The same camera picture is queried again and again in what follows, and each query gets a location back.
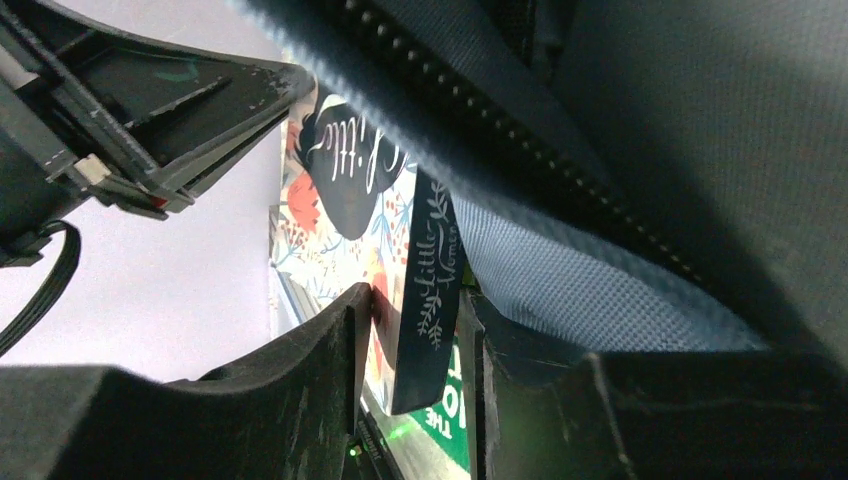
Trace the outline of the blue student backpack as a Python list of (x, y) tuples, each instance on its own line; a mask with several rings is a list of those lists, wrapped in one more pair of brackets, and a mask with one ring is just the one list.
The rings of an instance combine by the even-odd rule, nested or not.
[(507, 318), (847, 363), (847, 5), (242, 1), (454, 199)]

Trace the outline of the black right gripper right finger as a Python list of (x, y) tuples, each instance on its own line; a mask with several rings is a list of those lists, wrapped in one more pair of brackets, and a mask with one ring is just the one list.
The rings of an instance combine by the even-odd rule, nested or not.
[(847, 381), (786, 351), (583, 353), (466, 292), (476, 479), (843, 479)]

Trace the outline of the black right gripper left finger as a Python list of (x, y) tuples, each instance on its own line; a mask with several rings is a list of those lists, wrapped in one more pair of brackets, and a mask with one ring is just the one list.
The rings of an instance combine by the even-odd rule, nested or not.
[(5, 479), (337, 479), (354, 434), (366, 283), (195, 381), (108, 366), (1, 371)]

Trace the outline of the floral Little Women book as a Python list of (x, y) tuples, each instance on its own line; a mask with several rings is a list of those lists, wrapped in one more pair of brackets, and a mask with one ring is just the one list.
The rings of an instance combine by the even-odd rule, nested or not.
[(465, 267), (448, 190), (323, 85), (285, 133), (272, 265), (320, 305), (369, 284), (372, 396), (389, 415), (439, 402)]

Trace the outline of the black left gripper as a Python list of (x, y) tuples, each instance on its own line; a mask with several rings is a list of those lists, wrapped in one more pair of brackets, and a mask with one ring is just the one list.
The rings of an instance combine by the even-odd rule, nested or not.
[(298, 66), (156, 41), (52, 1), (1, 5), (1, 263), (88, 199), (195, 203), (313, 88)]

